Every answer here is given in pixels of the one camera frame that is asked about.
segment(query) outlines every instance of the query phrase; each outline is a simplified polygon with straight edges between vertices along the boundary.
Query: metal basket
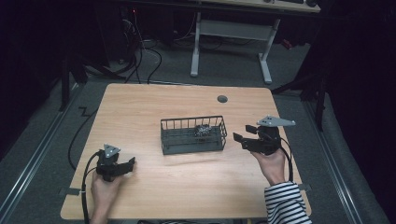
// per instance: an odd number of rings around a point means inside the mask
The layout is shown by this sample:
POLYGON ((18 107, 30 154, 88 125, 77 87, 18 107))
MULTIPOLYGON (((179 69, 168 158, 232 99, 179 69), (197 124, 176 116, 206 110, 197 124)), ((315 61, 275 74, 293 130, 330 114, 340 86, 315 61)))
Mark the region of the metal basket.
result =
POLYGON ((161 119, 163 155, 224 149, 223 116, 161 119))

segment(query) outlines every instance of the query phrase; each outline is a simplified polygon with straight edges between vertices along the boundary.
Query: hand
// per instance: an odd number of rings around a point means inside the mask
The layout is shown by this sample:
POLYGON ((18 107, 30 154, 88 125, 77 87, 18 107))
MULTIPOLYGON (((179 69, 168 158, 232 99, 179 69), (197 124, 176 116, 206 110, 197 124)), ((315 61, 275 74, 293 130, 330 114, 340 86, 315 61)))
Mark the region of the hand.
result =
POLYGON ((117 198, 122 179, 122 176, 117 176, 113 182, 107 182, 101 175, 93 172, 91 191, 94 209, 91 224, 107 223, 108 213, 117 198))
POLYGON ((267 178, 271 186, 285 182, 285 154, 277 150, 266 156, 259 152, 250 152, 259 162, 262 174, 267 178))

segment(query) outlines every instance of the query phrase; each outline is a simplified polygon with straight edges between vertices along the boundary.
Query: standing desk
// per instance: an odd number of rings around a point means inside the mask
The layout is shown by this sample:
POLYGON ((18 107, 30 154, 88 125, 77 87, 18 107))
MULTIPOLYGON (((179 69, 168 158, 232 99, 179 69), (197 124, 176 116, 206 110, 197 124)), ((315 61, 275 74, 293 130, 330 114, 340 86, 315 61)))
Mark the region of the standing desk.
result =
MULTIPOLYGON (((256 125, 267 115, 278 117, 273 96, 264 88, 110 84, 70 188, 80 188, 88 159, 108 143, 121 148, 119 163, 132 157, 136 160, 132 176, 120 186, 110 218, 265 217, 263 191, 269 184, 257 160, 233 140, 233 133, 257 138, 245 131, 245 125, 256 125), (220 95, 226 96, 228 102, 220 103, 220 95), (218 115, 223 116, 228 133, 222 151, 163 155, 161 119, 218 115)), ((279 130, 287 140, 283 128, 279 130)), ((293 170, 294 181, 301 183, 295 162, 293 170)), ((91 181, 89 175, 86 184, 90 214, 91 181)), ((311 214, 304 191, 302 194, 307 213, 311 214)), ((79 196, 66 196, 61 216, 83 219, 79 196)))
MULTIPOLYGON (((306 3, 295 4, 289 2, 277 1, 271 3, 265 3, 263 0, 200 0, 201 2, 207 3, 218 3, 228 5, 238 5, 241 7, 263 7, 275 10, 291 10, 299 12, 314 12, 319 13, 319 6, 309 7, 306 3)), ((199 70, 199 41, 201 35, 217 35, 225 37, 235 37, 244 39, 254 39, 266 41, 262 53, 258 55, 259 62, 262 68, 262 75, 266 84, 271 84, 272 79, 270 71, 268 69, 267 57, 271 46, 274 42, 276 31, 280 19, 276 19, 274 24, 271 25, 256 25, 229 21, 213 21, 213 20, 201 20, 201 13, 197 13, 196 29, 195 29, 195 43, 194 51, 192 53, 191 62, 191 76, 197 77, 199 70)))

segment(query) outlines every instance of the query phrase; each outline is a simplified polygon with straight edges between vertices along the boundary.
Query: object in basket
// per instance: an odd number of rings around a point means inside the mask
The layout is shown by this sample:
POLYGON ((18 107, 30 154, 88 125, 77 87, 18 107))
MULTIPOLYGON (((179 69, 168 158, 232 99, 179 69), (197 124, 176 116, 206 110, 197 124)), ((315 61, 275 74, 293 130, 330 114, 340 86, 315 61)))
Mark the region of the object in basket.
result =
POLYGON ((210 130, 212 130, 212 127, 208 124, 197 125, 194 134, 196 137, 210 136, 210 130))

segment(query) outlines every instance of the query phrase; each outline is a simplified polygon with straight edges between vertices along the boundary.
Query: striped shirt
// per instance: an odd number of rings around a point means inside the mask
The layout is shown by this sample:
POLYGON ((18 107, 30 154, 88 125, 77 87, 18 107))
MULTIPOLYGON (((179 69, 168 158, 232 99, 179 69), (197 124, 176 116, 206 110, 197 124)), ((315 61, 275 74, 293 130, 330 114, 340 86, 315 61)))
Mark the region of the striped shirt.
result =
POLYGON ((292 182, 280 183, 264 191, 268 223, 312 223, 300 189, 292 182))

